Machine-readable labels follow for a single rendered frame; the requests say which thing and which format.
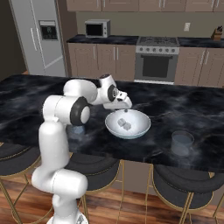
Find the brown wall cupboards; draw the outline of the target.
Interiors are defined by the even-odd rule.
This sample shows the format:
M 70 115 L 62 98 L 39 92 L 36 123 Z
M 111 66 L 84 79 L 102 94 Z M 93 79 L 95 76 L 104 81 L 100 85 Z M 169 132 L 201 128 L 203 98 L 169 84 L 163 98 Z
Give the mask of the brown wall cupboards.
M 66 0 L 69 11 L 224 12 L 224 0 Z

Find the clear glass of water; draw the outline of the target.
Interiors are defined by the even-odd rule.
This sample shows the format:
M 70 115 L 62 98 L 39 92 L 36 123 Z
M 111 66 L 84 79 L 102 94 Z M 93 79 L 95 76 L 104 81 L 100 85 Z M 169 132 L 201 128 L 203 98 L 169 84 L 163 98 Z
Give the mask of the clear glass of water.
M 171 152 L 179 157 L 187 157 L 193 146 L 194 137 L 187 131 L 177 130 L 171 135 Z
M 73 125 L 70 125 L 69 126 L 69 131 L 73 134 L 76 134 L 76 135 L 82 135 L 85 133 L 85 127 L 84 126 L 73 126 Z

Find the silver microwave oven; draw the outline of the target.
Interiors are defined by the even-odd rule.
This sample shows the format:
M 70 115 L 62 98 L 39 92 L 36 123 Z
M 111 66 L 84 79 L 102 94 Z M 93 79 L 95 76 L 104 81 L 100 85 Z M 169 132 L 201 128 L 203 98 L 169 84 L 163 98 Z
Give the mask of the silver microwave oven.
M 89 19 L 85 22 L 88 38 L 107 38 L 110 35 L 109 19 Z

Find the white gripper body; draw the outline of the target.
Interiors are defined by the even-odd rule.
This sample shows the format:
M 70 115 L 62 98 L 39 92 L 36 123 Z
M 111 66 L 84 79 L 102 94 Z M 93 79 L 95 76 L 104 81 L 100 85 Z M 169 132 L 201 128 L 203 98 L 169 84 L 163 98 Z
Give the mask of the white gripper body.
M 131 100 L 130 100 L 130 98 L 128 96 L 125 96 L 123 98 L 122 103 L 123 103 L 123 106 L 122 107 L 124 109 L 130 109 L 132 107 L 132 102 L 131 102 Z

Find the white ice bowl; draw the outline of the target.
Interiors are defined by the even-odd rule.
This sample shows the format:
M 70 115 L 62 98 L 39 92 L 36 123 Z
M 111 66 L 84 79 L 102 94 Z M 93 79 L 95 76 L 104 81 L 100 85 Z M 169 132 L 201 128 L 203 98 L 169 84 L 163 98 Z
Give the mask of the white ice bowl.
M 120 127 L 117 121 L 123 118 L 125 123 L 130 123 L 131 128 L 126 130 L 123 126 Z M 128 109 L 117 110 L 110 113 L 105 119 L 105 125 L 108 131 L 121 139 L 135 139 L 143 136 L 151 127 L 151 119 L 143 112 Z

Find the black bar stool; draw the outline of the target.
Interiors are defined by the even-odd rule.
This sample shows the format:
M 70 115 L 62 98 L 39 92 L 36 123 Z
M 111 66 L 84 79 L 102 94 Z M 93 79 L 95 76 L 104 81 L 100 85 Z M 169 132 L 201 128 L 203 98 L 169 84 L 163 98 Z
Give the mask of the black bar stool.
M 157 196 L 169 207 L 181 212 L 178 224 L 184 224 L 186 215 L 207 207 L 214 192 L 224 186 L 224 173 L 180 169 L 161 164 L 150 164 L 145 199 L 149 182 Z
M 87 177 L 88 187 L 86 193 L 80 198 L 84 214 L 88 217 L 86 195 L 99 193 L 112 186 L 118 173 L 124 173 L 124 161 L 112 157 L 99 157 L 73 153 L 66 168 L 70 171 L 79 172 Z M 124 196 L 124 178 L 119 181 L 122 184 L 122 197 Z
M 15 149 L 19 150 L 19 152 L 14 152 L 12 155 L 6 157 L 0 157 L 0 189 L 3 191 L 3 194 L 10 205 L 11 215 L 15 222 L 17 224 L 23 224 L 16 210 L 16 204 L 25 191 L 25 188 L 29 185 L 26 173 L 40 161 L 40 150 L 38 147 L 8 143 L 2 143 L 0 145 L 0 150 L 13 151 Z M 4 186 L 3 180 L 13 179 L 16 177 L 22 177 L 25 181 L 25 185 L 16 200 L 12 201 L 11 196 L 8 194 L 6 187 Z

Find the silver oven with hob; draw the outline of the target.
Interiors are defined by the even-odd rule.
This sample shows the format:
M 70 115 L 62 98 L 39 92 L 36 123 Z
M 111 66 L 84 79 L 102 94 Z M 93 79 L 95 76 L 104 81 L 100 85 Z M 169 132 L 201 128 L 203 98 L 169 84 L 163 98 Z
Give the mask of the silver oven with hob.
M 177 38 L 140 37 L 136 42 L 134 80 L 173 84 L 178 57 Z

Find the brown base cupboards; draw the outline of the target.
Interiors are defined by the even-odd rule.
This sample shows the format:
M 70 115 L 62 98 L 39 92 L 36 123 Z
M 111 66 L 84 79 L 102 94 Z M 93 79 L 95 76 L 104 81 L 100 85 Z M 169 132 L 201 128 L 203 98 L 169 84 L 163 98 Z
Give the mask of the brown base cupboards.
M 180 47 L 174 83 L 224 88 L 224 48 Z
M 133 81 L 135 50 L 133 45 L 69 43 L 73 77 L 99 79 L 111 74 L 115 81 Z

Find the wooden knife block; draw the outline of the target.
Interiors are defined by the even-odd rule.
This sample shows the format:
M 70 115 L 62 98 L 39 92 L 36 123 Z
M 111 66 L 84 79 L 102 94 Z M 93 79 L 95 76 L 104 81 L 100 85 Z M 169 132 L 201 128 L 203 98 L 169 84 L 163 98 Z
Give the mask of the wooden knife block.
M 221 40 L 221 35 L 222 35 L 222 29 L 223 29 L 223 26 L 218 26 L 214 31 L 213 31 L 213 34 L 211 36 L 211 39 L 212 40 L 215 40 L 215 41 L 220 41 Z

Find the silver fridge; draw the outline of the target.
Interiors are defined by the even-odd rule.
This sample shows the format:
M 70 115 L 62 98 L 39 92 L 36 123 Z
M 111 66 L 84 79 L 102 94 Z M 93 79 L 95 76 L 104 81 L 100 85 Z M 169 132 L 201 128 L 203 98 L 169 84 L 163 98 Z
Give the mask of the silver fridge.
M 9 0 L 29 74 L 66 77 L 55 0 Z

